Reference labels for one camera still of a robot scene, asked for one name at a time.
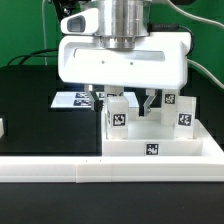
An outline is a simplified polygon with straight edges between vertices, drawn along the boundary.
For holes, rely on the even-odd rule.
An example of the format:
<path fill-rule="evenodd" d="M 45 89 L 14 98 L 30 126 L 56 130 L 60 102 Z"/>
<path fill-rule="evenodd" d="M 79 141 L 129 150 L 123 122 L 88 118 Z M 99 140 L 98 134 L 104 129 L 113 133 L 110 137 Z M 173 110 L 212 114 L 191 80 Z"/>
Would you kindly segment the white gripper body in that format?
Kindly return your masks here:
<path fill-rule="evenodd" d="M 66 36 L 58 72 L 68 83 L 178 90 L 187 83 L 190 45 L 187 32 L 155 32 L 132 50 L 104 49 L 94 36 Z"/>

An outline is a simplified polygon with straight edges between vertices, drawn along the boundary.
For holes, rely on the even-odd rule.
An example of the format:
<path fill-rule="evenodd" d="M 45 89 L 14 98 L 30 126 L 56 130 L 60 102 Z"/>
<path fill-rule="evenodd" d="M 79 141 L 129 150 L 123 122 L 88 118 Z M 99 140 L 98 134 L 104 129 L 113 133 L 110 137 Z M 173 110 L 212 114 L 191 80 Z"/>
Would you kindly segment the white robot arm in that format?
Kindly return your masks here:
<path fill-rule="evenodd" d="M 61 21 L 58 73 L 68 83 L 179 90 L 187 82 L 190 31 L 149 22 L 152 0 L 92 0 Z"/>

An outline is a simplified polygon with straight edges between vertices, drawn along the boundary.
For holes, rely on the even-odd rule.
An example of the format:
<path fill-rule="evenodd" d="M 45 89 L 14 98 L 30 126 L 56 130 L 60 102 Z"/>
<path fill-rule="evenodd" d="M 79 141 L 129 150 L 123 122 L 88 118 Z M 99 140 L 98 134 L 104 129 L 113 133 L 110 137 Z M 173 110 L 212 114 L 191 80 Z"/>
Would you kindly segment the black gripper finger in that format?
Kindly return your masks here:
<path fill-rule="evenodd" d="M 150 112 L 150 105 L 156 98 L 155 89 L 139 89 L 137 99 L 139 103 L 139 115 L 146 116 Z"/>
<path fill-rule="evenodd" d="M 95 112 L 101 112 L 103 108 L 103 101 L 99 99 L 96 89 L 91 84 L 85 84 L 84 91 L 90 100 L 91 109 Z"/>

